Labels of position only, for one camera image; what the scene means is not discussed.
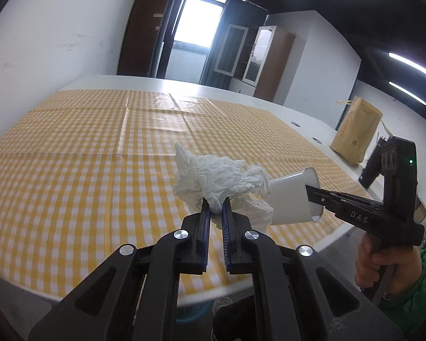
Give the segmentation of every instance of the fluorescent tube light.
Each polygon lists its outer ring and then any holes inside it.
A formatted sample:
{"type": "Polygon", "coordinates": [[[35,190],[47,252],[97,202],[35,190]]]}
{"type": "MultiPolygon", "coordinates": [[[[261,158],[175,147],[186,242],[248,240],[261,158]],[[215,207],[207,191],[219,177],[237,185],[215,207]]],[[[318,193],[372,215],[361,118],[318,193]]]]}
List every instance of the fluorescent tube light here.
{"type": "Polygon", "coordinates": [[[414,67],[415,69],[418,69],[420,72],[423,72],[426,74],[426,68],[423,68],[421,65],[418,65],[417,63],[414,63],[413,61],[410,61],[409,59],[403,58],[402,56],[396,55],[395,53],[389,53],[390,58],[402,61],[403,63],[410,65],[411,67],[414,67]]]}
{"type": "Polygon", "coordinates": [[[389,82],[392,86],[396,87],[398,90],[401,90],[402,92],[405,92],[407,95],[412,96],[415,100],[421,102],[423,105],[426,105],[426,103],[421,100],[418,96],[415,96],[413,93],[408,92],[405,88],[402,88],[401,86],[398,86],[397,84],[394,84],[393,82],[389,82]]]}

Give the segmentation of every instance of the human hand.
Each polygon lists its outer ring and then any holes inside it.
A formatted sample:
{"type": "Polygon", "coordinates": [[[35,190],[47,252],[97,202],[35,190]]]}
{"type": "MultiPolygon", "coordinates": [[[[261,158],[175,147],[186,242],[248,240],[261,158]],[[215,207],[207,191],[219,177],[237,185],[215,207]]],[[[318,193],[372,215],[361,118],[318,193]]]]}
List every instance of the human hand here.
{"type": "Polygon", "coordinates": [[[372,287],[379,280],[380,265],[396,264],[393,278],[386,290],[388,299],[396,299],[407,292],[421,276],[420,252],[415,246],[397,245],[372,254],[373,244],[365,233],[358,246],[355,261],[355,283],[362,288],[372,287]]]}

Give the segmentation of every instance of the yellow and white tablecloth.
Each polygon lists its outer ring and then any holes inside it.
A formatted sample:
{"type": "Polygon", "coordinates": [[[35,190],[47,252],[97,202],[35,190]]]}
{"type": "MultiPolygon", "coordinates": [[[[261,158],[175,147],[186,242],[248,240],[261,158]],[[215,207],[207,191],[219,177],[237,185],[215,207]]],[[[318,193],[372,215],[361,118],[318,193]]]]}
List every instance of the yellow and white tablecloth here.
{"type": "MultiPolygon", "coordinates": [[[[174,144],[264,167],[271,178],[313,165],[322,188],[368,197],[319,149],[267,111],[123,90],[60,91],[0,139],[0,276],[63,297],[118,246],[154,244],[189,214],[172,194],[174,144]]],[[[280,245],[313,245],[341,221],[270,226],[280,245]]],[[[180,296],[234,286],[212,225],[207,273],[180,296]]]]}

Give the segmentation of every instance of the brown wooden door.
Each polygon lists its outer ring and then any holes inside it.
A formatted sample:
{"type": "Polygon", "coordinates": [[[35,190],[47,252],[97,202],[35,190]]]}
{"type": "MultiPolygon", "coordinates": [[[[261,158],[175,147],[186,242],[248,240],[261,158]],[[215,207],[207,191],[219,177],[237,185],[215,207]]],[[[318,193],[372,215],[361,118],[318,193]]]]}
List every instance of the brown wooden door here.
{"type": "Polygon", "coordinates": [[[165,13],[170,13],[169,1],[134,0],[123,37],[117,75],[150,76],[162,18],[165,13]]]}

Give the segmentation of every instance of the brown paper bag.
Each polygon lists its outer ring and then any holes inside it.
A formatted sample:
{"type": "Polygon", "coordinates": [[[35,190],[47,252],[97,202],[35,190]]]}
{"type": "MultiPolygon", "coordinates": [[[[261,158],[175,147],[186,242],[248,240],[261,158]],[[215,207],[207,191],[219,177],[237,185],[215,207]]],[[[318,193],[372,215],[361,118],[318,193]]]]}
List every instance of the brown paper bag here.
{"type": "Polygon", "coordinates": [[[330,148],[350,164],[361,163],[381,118],[379,109],[355,97],[330,148]]]}

